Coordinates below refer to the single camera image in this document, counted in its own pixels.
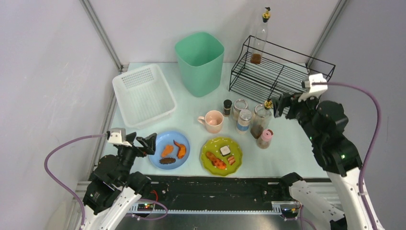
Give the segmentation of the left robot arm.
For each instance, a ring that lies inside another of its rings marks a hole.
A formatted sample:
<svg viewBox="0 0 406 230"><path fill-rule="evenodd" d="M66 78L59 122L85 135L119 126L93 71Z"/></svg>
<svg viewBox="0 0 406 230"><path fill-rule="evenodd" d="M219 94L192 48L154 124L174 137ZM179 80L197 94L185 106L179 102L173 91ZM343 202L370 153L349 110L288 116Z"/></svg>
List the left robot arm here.
<svg viewBox="0 0 406 230"><path fill-rule="evenodd" d="M155 154L157 134L143 138L135 132L126 134L123 128L113 128L106 137L117 148L117 154L101 157L89 177L82 200L82 230L115 229L130 207L151 191L151 179L131 169L137 157Z"/></svg>

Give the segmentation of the clear bottle blue label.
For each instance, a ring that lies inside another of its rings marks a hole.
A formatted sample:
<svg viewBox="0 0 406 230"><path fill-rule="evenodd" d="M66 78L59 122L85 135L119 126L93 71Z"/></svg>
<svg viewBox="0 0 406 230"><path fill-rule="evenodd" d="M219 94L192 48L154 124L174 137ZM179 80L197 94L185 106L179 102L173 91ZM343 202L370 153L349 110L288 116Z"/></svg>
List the clear bottle blue label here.
<svg viewBox="0 0 406 230"><path fill-rule="evenodd" d="M250 122L252 120L252 112L248 109L242 109L239 113L237 120L237 133L245 134L249 130Z"/></svg>

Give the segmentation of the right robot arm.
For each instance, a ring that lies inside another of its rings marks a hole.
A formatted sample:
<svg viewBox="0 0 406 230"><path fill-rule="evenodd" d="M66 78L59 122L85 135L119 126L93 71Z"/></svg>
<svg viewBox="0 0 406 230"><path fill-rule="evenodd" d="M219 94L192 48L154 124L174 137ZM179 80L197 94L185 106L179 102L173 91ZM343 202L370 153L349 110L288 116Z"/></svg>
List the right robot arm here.
<svg viewBox="0 0 406 230"><path fill-rule="evenodd" d="M279 117L285 108L289 109L286 118L296 120L307 135L314 158L334 185L342 209L313 191L295 172L279 180L284 195L302 203L331 230L381 230L365 182L360 179L360 154L343 134L349 121L343 106L316 97L301 101L299 97L285 93L272 98L274 115Z"/></svg>

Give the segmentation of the glass oil bottle gold spout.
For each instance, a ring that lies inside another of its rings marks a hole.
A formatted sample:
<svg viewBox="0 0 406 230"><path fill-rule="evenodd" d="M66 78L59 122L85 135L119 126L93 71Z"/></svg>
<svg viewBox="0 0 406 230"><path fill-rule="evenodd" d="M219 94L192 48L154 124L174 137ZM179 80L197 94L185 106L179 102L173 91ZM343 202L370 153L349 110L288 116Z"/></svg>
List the glass oil bottle gold spout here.
<svg viewBox="0 0 406 230"><path fill-rule="evenodd" d="M262 21L256 28L255 39L252 49L250 62L252 64L260 64L262 60L263 50L268 37L268 20L271 17L271 8L265 7L265 12L262 14Z"/></svg>

